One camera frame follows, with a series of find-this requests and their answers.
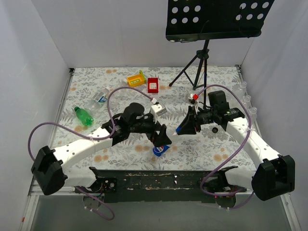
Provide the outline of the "clear Pepsi bottle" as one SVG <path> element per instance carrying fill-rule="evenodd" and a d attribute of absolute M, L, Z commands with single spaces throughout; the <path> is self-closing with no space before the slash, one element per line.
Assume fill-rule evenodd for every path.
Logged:
<path fill-rule="evenodd" d="M 179 128 L 172 130 L 167 129 L 164 133 L 158 133 L 157 136 L 154 137 L 154 147 L 152 148 L 152 154 L 154 157 L 162 157 L 172 145 L 175 145 L 180 140 L 178 131 Z"/>

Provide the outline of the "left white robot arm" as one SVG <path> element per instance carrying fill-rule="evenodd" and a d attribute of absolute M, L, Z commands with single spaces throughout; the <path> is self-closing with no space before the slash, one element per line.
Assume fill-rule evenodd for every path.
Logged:
<path fill-rule="evenodd" d="M 71 167 L 95 152 L 107 149 L 129 138 L 132 133 L 146 134 L 155 147 L 169 145 L 172 141 L 167 136 L 167 127 L 158 122 L 158 116 L 166 108 L 156 103 L 145 114 L 139 103 L 131 103 L 123 113 L 113 116 L 88 136 L 62 147 L 51 149 L 42 147 L 34 160 L 31 172 L 44 195 L 51 195 L 63 186 L 82 186 L 91 192 L 102 188 L 102 180 L 93 170 L 74 173 Z"/>

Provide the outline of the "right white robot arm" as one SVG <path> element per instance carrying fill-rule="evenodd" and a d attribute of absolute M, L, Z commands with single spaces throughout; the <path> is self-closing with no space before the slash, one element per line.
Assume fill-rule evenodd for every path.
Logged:
<path fill-rule="evenodd" d="M 201 126 L 220 125 L 252 159 L 256 171 L 238 167 L 219 170 L 218 187 L 229 191 L 234 186 L 253 190 L 262 201 L 292 192 L 295 189 L 295 161 L 290 155 L 281 155 L 272 149 L 255 131 L 248 127 L 248 120 L 238 108 L 230 108 L 221 90 L 208 94 L 210 109 L 198 110 L 190 106 L 179 127 L 178 135 L 195 135 Z"/>

